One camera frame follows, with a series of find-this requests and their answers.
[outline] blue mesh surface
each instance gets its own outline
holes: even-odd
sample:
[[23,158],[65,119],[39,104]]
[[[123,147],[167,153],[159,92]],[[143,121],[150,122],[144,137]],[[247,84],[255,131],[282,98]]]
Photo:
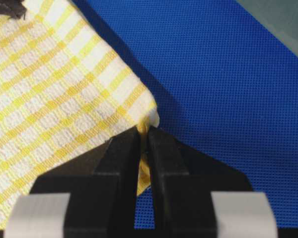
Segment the blue mesh surface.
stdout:
[[[153,92],[160,126],[246,173],[278,226],[298,227],[298,58],[233,0],[75,2]],[[138,227],[152,218],[138,207]]]
[[135,229],[154,229],[154,214],[150,188],[137,197]]

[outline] yellow checkered cloth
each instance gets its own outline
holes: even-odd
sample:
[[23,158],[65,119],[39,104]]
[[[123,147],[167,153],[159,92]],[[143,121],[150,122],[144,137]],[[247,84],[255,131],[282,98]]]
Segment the yellow checkered cloth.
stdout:
[[[159,117],[150,91],[68,0],[0,15],[0,229],[38,175]],[[149,183],[142,162],[141,192]]]

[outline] dark object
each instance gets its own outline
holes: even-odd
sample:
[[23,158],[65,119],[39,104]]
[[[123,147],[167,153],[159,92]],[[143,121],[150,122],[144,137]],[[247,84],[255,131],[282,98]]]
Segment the dark object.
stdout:
[[[154,127],[148,132],[148,148],[154,230],[134,230],[140,159],[135,127],[39,176],[30,193],[71,194],[65,238],[216,238],[210,192],[252,191],[248,178]],[[298,229],[280,229],[279,237],[298,238]]]
[[23,0],[0,0],[0,14],[8,15],[13,19],[25,17],[26,8],[22,5]]

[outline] white tape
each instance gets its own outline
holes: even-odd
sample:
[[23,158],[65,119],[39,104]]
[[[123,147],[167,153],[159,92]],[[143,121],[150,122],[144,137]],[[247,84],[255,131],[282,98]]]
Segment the white tape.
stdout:
[[277,238],[277,226],[262,192],[212,192],[218,238]]
[[69,193],[20,196],[4,231],[4,238],[63,238]]

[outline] blue textured mat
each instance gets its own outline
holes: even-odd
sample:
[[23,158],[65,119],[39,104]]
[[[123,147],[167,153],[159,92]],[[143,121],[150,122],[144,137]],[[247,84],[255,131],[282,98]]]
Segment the blue textured mat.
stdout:
[[298,227],[298,58],[233,0],[75,2],[153,92],[161,127],[245,172],[278,226]]

